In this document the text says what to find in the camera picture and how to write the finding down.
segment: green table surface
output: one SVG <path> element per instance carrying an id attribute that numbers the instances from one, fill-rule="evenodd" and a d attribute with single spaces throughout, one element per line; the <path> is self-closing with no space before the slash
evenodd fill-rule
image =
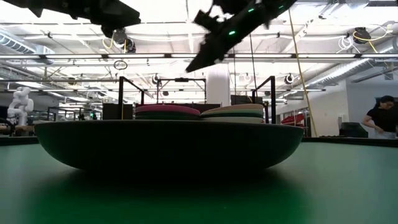
<path id="1" fill-rule="evenodd" d="M 117 178 L 63 165 L 38 144 L 0 147 L 0 223 L 398 223 L 398 149 L 388 147 L 302 143 L 261 178 Z"/>

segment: humanoid robot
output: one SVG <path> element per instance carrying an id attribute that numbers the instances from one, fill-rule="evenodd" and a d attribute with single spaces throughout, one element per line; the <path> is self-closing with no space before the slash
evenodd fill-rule
<path id="1" fill-rule="evenodd" d="M 7 110 L 8 120 L 13 125 L 26 125 L 27 114 L 28 112 L 32 112 L 34 107 L 33 100 L 29 99 L 29 93 L 29 87 L 18 87 L 17 91 L 14 92 L 14 99 L 12 100 Z"/>

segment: white pillar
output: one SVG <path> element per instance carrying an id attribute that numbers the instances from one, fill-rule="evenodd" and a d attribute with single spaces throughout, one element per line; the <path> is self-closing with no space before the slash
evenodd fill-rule
<path id="1" fill-rule="evenodd" d="M 207 68 L 206 91 L 207 103 L 231 106 L 228 64 L 217 64 Z"/>

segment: black bowl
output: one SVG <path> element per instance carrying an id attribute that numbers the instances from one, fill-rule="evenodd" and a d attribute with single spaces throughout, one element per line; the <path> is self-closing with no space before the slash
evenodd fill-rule
<path id="1" fill-rule="evenodd" d="M 35 126 L 43 148 L 84 170 L 263 170 L 288 158 L 303 129 L 208 121 L 68 121 Z"/>

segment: warehouse ceiling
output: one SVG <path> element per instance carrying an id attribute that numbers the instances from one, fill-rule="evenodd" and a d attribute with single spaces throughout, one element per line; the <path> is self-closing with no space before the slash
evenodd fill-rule
<path id="1" fill-rule="evenodd" d="M 199 50 L 206 31 L 192 23 L 198 10 L 207 11 L 211 0 L 122 0 L 141 13 L 142 24 L 127 27 L 126 33 L 132 38 L 137 47 L 137 54 L 141 53 L 186 53 L 194 54 Z M 371 34 L 374 45 L 378 45 L 395 36 L 398 32 L 397 7 L 365 7 L 367 1 L 357 1 L 356 4 L 329 4 L 328 1 L 298 1 L 292 8 L 294 35 L 297 38 L 297 48 L 300 53 L 312 54 L 346 54 L 370 50 L 368 44 L 355 44 L 352 39 L 345 39 L 347 33 L 352 34 L 356 27 L 366 27 Z M 221 10 L 215 8 L 213 16 L 221 15 Z M 111 41 L 101 32 L 100 26 L 92 25 L 86 19 L 73 20 L 70 16 L 45 10 L 41 18 L 37 18 L 28 9 L 20 9 L 6 2 L 0 1 L 0 32 L 15 35 L 35 45 L 43 45 L 53 50 L 55 54 L 120 54 L 123 48 L 110 46 Z M 270 28 L 259 27 L 251 38 L 247 37 L 234 49 L 235 53 L 294 53 L 292 30 L 290 28 L 289 13 L 285 12 L 274 19 Z M 6 47 L 0 48 L 0 54 L 19 54 Z M 125 76 L 134 80 L 139 87 L 154 89 L 152 78 L 155 74 L 161 78 L 203 78 L 204 71 L 190 74 L 184 73 L 189 60 L 181 58 L 149 58 L 127 60 L 128 68 L 116 70 L 113 61 L 99 62 L 98 60 L 55 60 L 52 65 L 45 65 L 35 61 L 7 62 L 22 66 L 41 76 L 51 74 L 50 78 L 84 78 L 105 79 Z M 263 82 L 270 75 L 277 76 L 277 87 L 288 88 L 284 84 L 284 77 L 291 73 L 299 74 L 297 63 L 270 62 L 256 60 L 254 68 L 256 83 L 254 82 L 253 63 L 249 60 L 226 62 L 231 74 L 231 86 L 240 90 L 253 89 L 255 84 Z M 335 62 L 303 62 L 301 64 L 305 79 L 313 78 L 324 72 Z M 117 83 L 92 84 L 98 88 L 118 88 Z M 88 85 L 63 84 L 63 88 L 89 88 Z M 168 88 L 200 89 L 196 83 L 169 83 Z M 191 99 L 203 98 L 202 91 L 175 92 L 163 98 Z M 139 93 L 127 93 L 127 100 L 137 101 Z"/>

